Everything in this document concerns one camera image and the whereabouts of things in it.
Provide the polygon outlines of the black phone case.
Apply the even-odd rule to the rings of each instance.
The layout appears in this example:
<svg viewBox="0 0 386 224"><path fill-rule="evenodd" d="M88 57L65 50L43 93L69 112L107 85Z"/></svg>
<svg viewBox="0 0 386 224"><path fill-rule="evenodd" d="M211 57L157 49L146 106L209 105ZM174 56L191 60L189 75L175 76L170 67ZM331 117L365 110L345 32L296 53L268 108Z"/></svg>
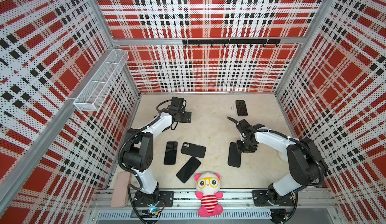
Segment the black phone case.
<svg viewBox="0 0 386 224"><path fill-rule="evenodd" d="M204 158L206 153L206 147L184 142L181 149L181 153L196 158Z"/></svg>
<svg viewBox="0 0 386 224"><path fill-rule="evenodd" d="M240 168L241 166L241 153L239 153L235 142L231 142L229 145L228 166L235 168Z"/></svg>

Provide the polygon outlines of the white-edged phone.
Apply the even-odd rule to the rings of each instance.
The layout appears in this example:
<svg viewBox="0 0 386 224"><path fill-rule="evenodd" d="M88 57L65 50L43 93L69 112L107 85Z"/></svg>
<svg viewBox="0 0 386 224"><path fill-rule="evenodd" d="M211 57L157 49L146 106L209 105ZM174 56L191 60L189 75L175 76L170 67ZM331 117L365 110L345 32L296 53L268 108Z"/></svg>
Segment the white-edged phone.
<svg viewBox="0 0 386 224"><path fill-rule="evenodd" d="M247 106L244 100L236 100L235 105L238 116L248 116Z"/></svg>

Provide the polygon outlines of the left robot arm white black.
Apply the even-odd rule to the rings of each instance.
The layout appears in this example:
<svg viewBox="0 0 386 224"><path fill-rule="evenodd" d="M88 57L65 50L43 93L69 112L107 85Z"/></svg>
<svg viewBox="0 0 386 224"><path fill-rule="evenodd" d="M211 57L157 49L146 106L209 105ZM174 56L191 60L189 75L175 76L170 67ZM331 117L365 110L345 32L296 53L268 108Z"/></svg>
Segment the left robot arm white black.
<svg viewBox="0 0 386 224"><path fill-rule="evenodd" d="M118 165L122 170L134 175L139 184L139 190L144 194L153 194L158 188L158 182L150 168L154 154L154 139L167 128L171 128L175 120L191 123L192 113L162 112L142 128L129 129L120 147Z"/></svg>

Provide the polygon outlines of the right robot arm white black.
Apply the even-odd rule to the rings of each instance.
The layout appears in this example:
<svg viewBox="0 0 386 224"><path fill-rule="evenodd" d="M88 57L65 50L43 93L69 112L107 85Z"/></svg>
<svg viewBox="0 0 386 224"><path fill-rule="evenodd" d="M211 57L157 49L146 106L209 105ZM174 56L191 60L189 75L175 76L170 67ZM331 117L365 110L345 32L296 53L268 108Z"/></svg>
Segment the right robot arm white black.
<svg viewBox="0 0 386 224"><path fill-rule="evenodd" d="M324 184L328 167L311 139L293 138L260 124L238 126L237 129L241 138L237 142L239 152L251 152L262 143L283 154L287 160L288 173L268 187L268 194L272 198L296 193L308 186L321 187Z"/></svg>

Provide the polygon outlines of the blue phone black screen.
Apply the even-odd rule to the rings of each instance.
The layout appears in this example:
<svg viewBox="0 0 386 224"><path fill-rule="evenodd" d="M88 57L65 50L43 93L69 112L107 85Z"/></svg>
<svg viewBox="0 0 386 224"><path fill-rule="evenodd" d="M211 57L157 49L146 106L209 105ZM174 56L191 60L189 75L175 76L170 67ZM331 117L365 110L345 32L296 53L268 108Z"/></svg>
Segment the blue phone black screen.
<svg viewBox="0 0 386 224"><path fill-rule="evenodd" d="M196 157L191 157L184 166L177 172L176 177L182 182L186 183L190 177L200 167L201 162Z"/></svg>

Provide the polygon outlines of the pink phone case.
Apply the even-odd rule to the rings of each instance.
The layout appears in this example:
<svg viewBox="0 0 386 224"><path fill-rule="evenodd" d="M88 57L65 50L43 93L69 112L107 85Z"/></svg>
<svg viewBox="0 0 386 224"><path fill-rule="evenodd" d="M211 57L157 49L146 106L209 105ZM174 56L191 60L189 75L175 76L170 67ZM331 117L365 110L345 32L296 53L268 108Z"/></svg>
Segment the pink phone case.
<svg viewBox="0 0 386 224"><path fill-rule="evenodd" d="M131 179L132 174L130 172L118 174L111 199L112 208L125 207L127 205L129 199L128 186L131 183Z"/></svg>

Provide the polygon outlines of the pink panda plush toy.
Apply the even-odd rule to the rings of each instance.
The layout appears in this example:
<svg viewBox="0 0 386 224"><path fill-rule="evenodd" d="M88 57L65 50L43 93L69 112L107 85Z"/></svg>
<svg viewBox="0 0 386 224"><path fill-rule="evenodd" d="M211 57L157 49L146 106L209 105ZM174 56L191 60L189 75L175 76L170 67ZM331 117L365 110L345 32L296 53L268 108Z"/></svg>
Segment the pink panda plush toy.
<svg viewBox="0 0 386 224"><path fill-rule="evenodd" d="M202 218L219 216L223 213L223 207L218 203L224 196L220 191L220 179L219 174L212 172L195 175L195 195L201 201L198 214Z"/></svg>

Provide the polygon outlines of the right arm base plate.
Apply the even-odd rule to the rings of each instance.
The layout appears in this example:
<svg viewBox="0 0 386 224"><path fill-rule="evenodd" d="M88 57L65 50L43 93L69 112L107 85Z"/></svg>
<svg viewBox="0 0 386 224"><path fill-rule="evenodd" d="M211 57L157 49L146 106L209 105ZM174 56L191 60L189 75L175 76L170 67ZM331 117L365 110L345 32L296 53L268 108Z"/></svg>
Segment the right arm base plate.
<svg viewBox="0 0 386 224"><path fill-rule="evenodd" d="M295 205L295 200L291 193L288 193L285 196L280 196L267 189L253 190L252 199L255 206L294 207Z"/></svg>

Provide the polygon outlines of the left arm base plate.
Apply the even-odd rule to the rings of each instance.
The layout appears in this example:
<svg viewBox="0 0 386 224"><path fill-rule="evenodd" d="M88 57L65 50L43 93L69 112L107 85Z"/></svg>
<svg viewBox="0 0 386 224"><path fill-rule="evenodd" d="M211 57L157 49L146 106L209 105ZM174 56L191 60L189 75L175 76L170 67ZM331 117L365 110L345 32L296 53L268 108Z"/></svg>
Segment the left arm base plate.
<svg viewBox="0 0 386 224"><path fill-rule="evenodd" d="M137 191L133 203L135 207L172 207L173 198L173 191L155 191L153 194Z"/></svg>

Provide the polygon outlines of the black hook rail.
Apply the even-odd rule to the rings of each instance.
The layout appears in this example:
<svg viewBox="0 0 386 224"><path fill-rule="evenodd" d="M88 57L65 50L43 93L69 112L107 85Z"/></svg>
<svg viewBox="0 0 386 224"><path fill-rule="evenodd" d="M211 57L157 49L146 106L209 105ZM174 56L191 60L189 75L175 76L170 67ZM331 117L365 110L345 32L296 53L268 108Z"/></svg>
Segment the black hook rail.
<svg viewBox="0 0 386 224"><path fill-rule="evenodd" d="M189 40L182 40L183 45L267 45L267 44L273 44L273 45L279 45L281 42L281 39L189 39Z"/></svg>

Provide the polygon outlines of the aluminium front rail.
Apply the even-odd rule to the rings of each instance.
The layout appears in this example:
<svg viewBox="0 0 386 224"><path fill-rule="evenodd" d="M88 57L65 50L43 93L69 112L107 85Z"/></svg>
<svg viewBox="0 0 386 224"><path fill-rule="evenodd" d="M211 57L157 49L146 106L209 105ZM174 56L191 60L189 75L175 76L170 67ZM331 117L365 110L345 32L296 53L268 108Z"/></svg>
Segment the aluminium front rail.
<svg viewBox="0 0 386 224"><path fill-rule="evenodd" d="M161 207L167 210L198 210L202 206L202 202L215 202L223 207L224 210L231 209L285 209L294 206L294 200L290 199L285 204L278 206L271 205L269 202L262 204L261 199L266 199L266 195L259 193L262 190L253 189L225 189L221 190L221 194L213 194L206 197L202 194L196 195L195 190L190 189L175 189L173 198L167 198L166 204L160 202ZM306 188L298 192L297 208L312 209L312 208L330 208L337 207L338 204L330 191L325 188Z"/></svg>

